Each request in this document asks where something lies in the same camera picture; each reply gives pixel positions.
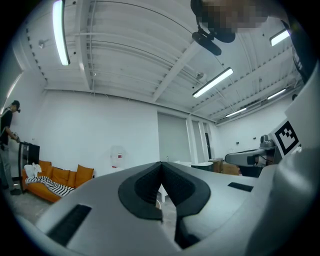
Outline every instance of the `black and white square marker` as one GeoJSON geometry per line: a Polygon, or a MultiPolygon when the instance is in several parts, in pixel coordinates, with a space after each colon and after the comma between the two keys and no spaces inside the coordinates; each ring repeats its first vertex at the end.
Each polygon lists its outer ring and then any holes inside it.
{"type": "Polygon", "coordinates": [[[287,121],[274,135],[276,136],[283,154],[288,154],[298,143],[298,137],[292,128],[289,121],[287,121]]]}

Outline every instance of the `ceiling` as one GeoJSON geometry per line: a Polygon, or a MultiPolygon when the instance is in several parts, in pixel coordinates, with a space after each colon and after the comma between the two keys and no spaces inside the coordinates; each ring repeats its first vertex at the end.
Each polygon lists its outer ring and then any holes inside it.
{"type": "Polygon", "coordinates": [[[271,47],[270,37],[284,29],[268,18],[232,43],[215,40],[215,56],[196,44],[196,19],[189,0],[66,0],[64,29],[69,66],[62,66],[54,39],[53,0],[28,17],[26,33],[48,90],[94,92],[193,113],[216,123],[301,78],[290,38],[271,47]],[[44,47],[39,47],[39,40],[44,47]],[[231,67],[233,74],[208,92],[192,94],[231,67]],[[197,73],[204,78],[196,80],[197,73]]]}

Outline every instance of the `gray pants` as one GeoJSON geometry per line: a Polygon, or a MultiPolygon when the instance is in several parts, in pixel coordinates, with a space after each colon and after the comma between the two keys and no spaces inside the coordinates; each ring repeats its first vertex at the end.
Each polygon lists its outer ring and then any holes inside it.
{"type": "Polygon", "coordinates": [[[0,177],[3,186],[9,186],[10,191],[14,189],[11,177],[11,165],[9,162],[9,148],[0,149],[0,177]]]}

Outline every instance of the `sofa armrest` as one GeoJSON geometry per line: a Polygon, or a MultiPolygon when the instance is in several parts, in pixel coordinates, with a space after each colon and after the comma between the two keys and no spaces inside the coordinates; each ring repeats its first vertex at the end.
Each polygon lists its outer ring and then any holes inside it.
{"type": "Polygon", "coordinates": [[[25,191],[28,187],[28,185],[26,184],[26,178],[27,178],[27,173],[25,169],[22,169],[22,191],[25,191]]]}

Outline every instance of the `fluorescent light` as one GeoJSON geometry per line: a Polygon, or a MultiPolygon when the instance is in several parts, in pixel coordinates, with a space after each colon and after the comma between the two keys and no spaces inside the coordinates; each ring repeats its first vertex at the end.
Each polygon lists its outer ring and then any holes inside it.
{"type": "Polygon", "coordinates": [[[241,109],[241,110],[236,111],[236,112],[231,113],[231,114],[228,114],[228,115],[226,115],[225,117],[228,118],[228,117],[234,116],[234,115],[236,115],[236,114],[238,114],[238,113],[240,113],[240,112],[242,112],[242,111],[245,111],[245,110],[247,110],[247,108],[241,109]]]}
{"type": "Polygon", "coordinates": [[[22,73],[20,73],[20,74],[18,75],[18,77],[15,79],[15,81],[14,81],[13,84],[11,85],[11,88],[10,88],[10,90],[9,90],[9,92],[8,92],[8,95],[6,96],[7,99],[9,98],[10,94],[11,94],[12,91],[14,90],[14,88],[15,88],[15,86],[16,86],[16,84],[17,84],[17,82],[18,82],[18,80],[19,80],[19,78],[20,78],[21,76],[22,76],[22,73]]]}
{"type": "Polygon", "coordinates": [[[274,95],[270,96],[270,97],[268,98],[268,100],[270,100],[270,99],[272,99],[272,98],[274,98],[274,97],[278,96],[279,94],[282,94],[285,90],[286,90],[286,89],[283,89],[283,90],[281,90],[281,91],[277,92],[276,94],[274,94],[274,95]]]}
{"type": "Polygon", "coordinates": [[[65,40],[64,7],[65,3],[63,0],[54,2],[52,20],[55,44],[58,49],[61,63],[63,66],[68,66],[70,64],[70,60],[65,40]]]}
{"type": "Polygon", "coordinates": [[[275,46],[277,43],[281,42],[282,40],[288,38],[290,36],[288,30],[282,30],[279,33],[275,34],[273,37],[270,38],[271,46],[275,46]]]}
{"type": "Polygon", "coordinates": [[[234,71],[231,67],[228,67],[225,71],[217,75],[214,79],[207,82],[204,86],[202,86],[199,90],[197,90],[194,94],[192,94],[193,97],[198,98],[208,90],[210,90],[212,87],[220,83],[222,80],[226,79],[228,76],[232,75],[234,71]]]}

